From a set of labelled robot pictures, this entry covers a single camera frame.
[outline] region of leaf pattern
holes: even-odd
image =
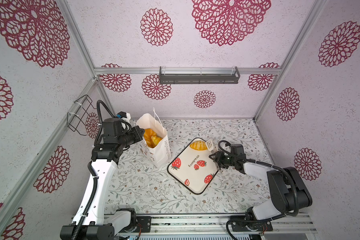
[[[194,139],[240,143],[248,158],[271,162],[250,119],[163,120],[173,159]],[[137,147],[124,152],[109,187],[106,214],[133,207],[146,213],[245,212],[270,198],[266,179],[255,179],[233,167],[220,170],[203,194],[195,195],[167,173],[155,168]]]

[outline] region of floral tablecloth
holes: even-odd
[[[240,143],[247,158],[271,162],[263,141],[250,119],[163,120],[173,159],[195,137]],[[106,214],[133,207],[136,213],[235,213],[269,199],[266,180],[241,174],[233,168],[220,170],[200,195],[167,173],[156,169],[137,144],[124,152],[106,198]]]

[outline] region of black wire rack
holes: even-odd
[[[83,107],[83,105],[85,103],[89,103],[88,106],[86,108]],[[89,113],[88,113],[88,109],[90,107],[92,107],[93,109],[96,109],[93,105],[92,105],[92,99],[88,96],[88,95],[83,95],[82,97],[78,98],[76,101],[74,101],[74,103],[76,104],[79,104],[80,105],[80,108],[75,112],[75,113],[67,113],[67,127],[69,129],[71,129],[73,132],[78,132],[80,135],[82,136],[87,136],[87,134],[81,134],[79,132],[79,130],[77,129],[79,127],[79,124],[82,123],[85,127],[85,123],[83,122],[83,118],[84,116],[87,114],[87,116],[89,116]],[[83,115],[80,117],[77,113],[79,112],[80,109],[83,109],[84,110],[84,113]],[[75,120],[75,119],[78,119],[79,122],[77,123],[76,126],[72,125],[71,123]]]

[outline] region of zip tie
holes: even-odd
[[[69,113],[71,113],[71,112],[69,112]],[[76,113],[72,113],[72,114],[75,114],[77,117],[79,117]]]

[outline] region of strawberry print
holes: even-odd
[[[172,169],[178,170],[181,166],[181,160],[180,158],[177,158],[172,163]]]
[[[204,182],[205,182],[205,183],[210,183],[211,180],[212,180],[212,178],[213,178],[213,174],[210,174],[210,175],[208,175],[208,176],[205,177]]]
[[[203,160],[197,161],[197,164],[201,167],[205,167],[206,166],[206,162]]]

